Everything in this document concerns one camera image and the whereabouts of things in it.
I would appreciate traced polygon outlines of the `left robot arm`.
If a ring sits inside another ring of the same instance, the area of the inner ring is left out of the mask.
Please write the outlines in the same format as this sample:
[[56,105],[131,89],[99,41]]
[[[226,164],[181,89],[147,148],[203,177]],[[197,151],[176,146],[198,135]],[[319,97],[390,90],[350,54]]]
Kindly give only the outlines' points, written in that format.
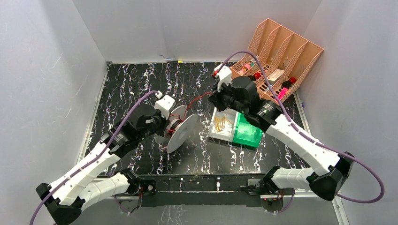
[[50,184],[41,183],[36,193],[55,224],[69,225],[93,204],[118,194],[137,195],[142,180],[131,170],[115,172],[94,182],[106,168],[136,149],[152,135],[162,136],[170,123],[170,106],[135,104],[127,115],[105,133],[94,149],[65,175]]

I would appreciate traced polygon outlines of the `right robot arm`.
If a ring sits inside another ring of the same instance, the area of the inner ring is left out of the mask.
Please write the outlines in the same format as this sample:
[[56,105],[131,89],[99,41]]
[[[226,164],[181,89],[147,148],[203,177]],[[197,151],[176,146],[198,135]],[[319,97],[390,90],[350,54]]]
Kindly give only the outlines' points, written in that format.
[[261,181],[249,184],[244,191],[277,194],[285,188],[311,190],[318,197],[331,201],[348,178],[353,160],[321,148],[305,138],[308,133],[288,121],[272,100],[261,99],[255,83],[246,76],[216,79],[208,98],[217,111],[234,110],[262,132],[275,137],[299,157],[309,168],[287,169],[274,166]]

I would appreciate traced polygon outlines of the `white perforated cable spool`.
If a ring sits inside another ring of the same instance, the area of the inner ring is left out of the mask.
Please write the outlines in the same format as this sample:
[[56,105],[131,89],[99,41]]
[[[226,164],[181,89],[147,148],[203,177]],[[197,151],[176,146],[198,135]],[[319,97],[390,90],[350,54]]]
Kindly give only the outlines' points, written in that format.
[[198,115],[192,114],[186,117],[187,106],[181,105],[171,112],[169,125],[164,136],[155,135],[157,144],[165,144],[167,153],[176,151],[195,129]]

